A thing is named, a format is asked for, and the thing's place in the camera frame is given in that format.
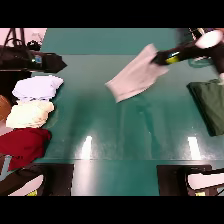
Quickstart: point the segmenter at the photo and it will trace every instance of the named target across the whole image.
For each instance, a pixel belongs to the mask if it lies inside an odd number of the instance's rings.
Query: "table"
[[[57,74],[64,85],[44,126],[53,138],[37,162],[74,163],[72,195],[158,195],[158,164],[224,167],[224,136],[208,135],[186,88],[215,78],[211,66],[171,65],[147,91],[118,104],[104,85],[145,45],[162,50],[176,41],[171,28],[47,30],[41,50],[62,54],[68,66]]]

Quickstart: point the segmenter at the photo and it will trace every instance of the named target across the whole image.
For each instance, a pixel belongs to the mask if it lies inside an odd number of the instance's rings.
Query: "towel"
[[[211,136],[224,134],[224,86],[219,80],[188,84]]]
[[[16,129],[0,136],[0,153],[12,156],[8,170],[24,167],[44,156],[44,143],[51,139],[46,129]]]
[[[53,75],[34,76],[16,83],[12,94],[23,102],[31,100],[49,101],[56,95],[56,90],[63,83],[63,79]]]
[[[145,91],[159,76],[168,72],[167,66],[150,63],[156,52],[153,44],[147,45],[117,76],[105,84],[117,103]]]
[[[7,117],[6,127],[9,128],[39,128],[48,119],[48,113],[54,110],[52,102],[32,100],[29,102],[17,101]]]

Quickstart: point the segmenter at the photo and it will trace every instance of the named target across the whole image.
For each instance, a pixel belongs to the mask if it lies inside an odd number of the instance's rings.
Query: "dark green cloth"
[[[187,86],[212,136],[224,134],[224,86],[218,83],[215,79],[192,82]]]

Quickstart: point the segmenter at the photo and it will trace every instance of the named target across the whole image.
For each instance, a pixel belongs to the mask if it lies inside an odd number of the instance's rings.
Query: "dark red cloth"
[[[0,136],[0,153],[13,156],[9,171],[24,167],[44,156],[44,143],[51,134],[41,128],[19,128]]]

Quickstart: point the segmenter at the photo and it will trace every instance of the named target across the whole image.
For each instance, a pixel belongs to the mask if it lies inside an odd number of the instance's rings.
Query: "yellow cloth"
[[[29,102],[17,101],[7,117],[6,127],[10,128],[39,128],[48,119],[48,113],[54,110],[52,102],[33,100]]]

